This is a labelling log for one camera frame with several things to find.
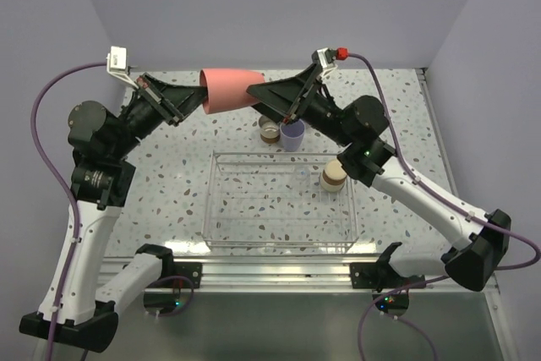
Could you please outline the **red plastic cup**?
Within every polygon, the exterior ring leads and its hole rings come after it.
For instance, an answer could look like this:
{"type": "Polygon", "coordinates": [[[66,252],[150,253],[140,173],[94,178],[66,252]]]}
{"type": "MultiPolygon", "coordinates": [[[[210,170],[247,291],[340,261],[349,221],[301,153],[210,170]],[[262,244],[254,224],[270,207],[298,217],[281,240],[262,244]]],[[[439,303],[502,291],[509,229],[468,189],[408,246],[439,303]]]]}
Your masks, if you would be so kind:
{"type": "Polygon", "coordinates": [[[255,105],[258,100],[248,93],[251,85],[265,82],[255,71],[233,68],[204,68],[199,72],[199,84],[208,91],[203,103],[207,115],[230,112],[255,105]]]}

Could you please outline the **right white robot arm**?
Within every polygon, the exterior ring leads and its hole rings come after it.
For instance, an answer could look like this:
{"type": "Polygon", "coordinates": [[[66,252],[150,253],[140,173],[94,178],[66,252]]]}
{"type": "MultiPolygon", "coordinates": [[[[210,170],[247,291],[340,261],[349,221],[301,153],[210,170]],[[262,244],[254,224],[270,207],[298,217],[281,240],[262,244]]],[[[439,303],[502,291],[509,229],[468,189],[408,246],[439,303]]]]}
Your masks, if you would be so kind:
{"type": "Polygon", "coordinates": [[[284,123],[303,120],[342,146],[337,159],[348,177],[396,199],[449,243],[443,254],[409,254],[391,244],[378,258],[375,276],[381,284],[395,287],[414,277],[442,275],[471,291],[484,289],[508,249],[510,217],[459,200],[407,164],[398,146],[380,137],[390,126],[382,100],[364,95],[340,108],[315,63],[247,92],[266,116],[284,123]]]}

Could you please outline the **cream steel cup brown band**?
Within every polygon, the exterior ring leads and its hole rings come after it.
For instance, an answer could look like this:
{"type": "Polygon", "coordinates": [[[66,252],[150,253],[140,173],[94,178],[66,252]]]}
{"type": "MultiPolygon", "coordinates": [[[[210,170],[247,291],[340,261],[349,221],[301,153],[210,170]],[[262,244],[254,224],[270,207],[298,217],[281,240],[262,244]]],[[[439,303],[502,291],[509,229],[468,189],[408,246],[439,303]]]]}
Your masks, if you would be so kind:
{"type": "Polygon", "coordinates": [[[337,160],[328,161],[320,174],[320,186],[330,193],[337,193],[343,189],[347,181],[347,173],[337,160]]]}

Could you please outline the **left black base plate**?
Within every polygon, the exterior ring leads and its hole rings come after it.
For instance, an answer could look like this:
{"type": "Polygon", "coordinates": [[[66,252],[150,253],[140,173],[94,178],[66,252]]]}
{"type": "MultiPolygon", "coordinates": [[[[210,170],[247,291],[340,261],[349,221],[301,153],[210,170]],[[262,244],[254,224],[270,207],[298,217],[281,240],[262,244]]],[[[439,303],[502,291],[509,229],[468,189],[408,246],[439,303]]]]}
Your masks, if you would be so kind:
{"type": "MultiPolygon", "coordinates": [[[[199,289],[203,276],[203,264],[201,262],[176,262],[174,275],[189,279],[193,283],[194,289],[199,289]]],[[[189,283],[185,280],[176,279],[170,285],[177,290],[190,288],[189,283]]]]}

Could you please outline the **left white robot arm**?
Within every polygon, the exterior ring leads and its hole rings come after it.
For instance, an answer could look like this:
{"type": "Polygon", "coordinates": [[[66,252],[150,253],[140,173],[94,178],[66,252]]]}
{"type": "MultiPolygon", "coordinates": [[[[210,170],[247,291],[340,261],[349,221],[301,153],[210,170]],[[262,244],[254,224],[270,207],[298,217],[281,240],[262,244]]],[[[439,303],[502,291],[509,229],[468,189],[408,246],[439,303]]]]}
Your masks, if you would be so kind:
{"type": "Polygon", "coordinates": [[[128,198],[135,168],[128,154],[163,123],[179,125],[208,97],[204,86],[170,85],[142,74],[118,115],[84,101],[68,116],[74,170],[67,186],[69,218],[59,263],[38,310],[24,315],[21,333],[101,353],[116,335],[122,312],[151,285],[179,277],[171,249],[146,243],[103,287],[101,263],[128,198]]]}

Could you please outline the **purple plastic cup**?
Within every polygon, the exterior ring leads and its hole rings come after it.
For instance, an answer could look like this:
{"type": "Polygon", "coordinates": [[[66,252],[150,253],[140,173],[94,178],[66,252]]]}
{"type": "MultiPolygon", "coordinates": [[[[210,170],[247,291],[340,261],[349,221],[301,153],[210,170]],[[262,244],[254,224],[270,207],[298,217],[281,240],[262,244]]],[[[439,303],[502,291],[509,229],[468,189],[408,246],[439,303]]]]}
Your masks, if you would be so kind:
{"type": "Polygon", "coordinates": [[[304,134],[305,124],[302,120],[280,124],[280,141],[285,151],[294,152],[299,150],[304,134]]]}

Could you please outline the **clear glass cup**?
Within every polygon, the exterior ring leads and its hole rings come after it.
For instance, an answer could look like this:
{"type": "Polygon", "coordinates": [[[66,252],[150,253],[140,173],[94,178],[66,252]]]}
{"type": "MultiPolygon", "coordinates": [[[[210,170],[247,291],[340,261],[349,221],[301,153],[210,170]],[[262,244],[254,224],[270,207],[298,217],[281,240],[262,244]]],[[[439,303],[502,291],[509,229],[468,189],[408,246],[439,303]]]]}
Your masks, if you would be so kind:
{"type": "Polygon", "coordinates": [[[311,190],[311,171],[309,167],[297,167],[292,173],[290,187],[299,196],[309,195],[311,190]]]}

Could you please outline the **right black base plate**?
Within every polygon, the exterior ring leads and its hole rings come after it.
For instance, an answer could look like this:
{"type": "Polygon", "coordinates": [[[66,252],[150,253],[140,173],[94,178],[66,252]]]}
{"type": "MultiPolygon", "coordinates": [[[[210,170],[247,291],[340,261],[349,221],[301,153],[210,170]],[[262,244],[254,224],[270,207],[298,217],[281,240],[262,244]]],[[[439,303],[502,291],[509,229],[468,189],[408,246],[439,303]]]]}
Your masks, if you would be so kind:
{"type": "Polygon", "coordinates": [[[353,289],[369,289],[376,292],[425,281],[424,276],[400,276],[390,265],[378,262],[353,262],[349,265],[349,275],[353,289]]]}

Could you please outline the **aluminium mounting rail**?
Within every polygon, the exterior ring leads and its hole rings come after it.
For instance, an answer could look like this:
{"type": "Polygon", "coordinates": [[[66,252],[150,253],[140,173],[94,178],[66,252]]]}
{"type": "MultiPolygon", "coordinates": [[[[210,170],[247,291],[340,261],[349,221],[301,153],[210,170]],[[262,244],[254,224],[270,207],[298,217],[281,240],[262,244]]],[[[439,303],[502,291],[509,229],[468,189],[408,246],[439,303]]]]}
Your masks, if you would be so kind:
{"type": "Polygon", "coordinates": [[[373,263],[374,255],[200,256],[176,262],[201,262],[201,293],[348,293],[349,265],[373,263]]]}

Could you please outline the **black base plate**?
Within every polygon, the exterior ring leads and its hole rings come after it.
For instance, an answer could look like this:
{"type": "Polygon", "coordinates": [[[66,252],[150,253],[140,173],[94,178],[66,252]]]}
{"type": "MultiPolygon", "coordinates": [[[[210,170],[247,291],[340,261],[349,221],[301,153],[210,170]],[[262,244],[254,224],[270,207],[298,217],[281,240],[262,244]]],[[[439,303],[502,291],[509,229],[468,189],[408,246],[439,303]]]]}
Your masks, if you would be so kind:
{"type": "MultiPolygon", "coordinates": [[[[199,289],[203,276],[203,264],[201,262],[176,262],[174,275],[189,279],[193,283],[194,289],[199,289]]],[[[189,283],[185,280],[176,279],[170,285],[177,290],[190,288],[189,283]]]]}
{"type": "Polygon", "coordinates": [[[349,275],[353,289],[369,289],[376,292],[425,281],[424,276],[400,276],[390,265],[378,262],[353,262],[349,265],[349,275]]]}

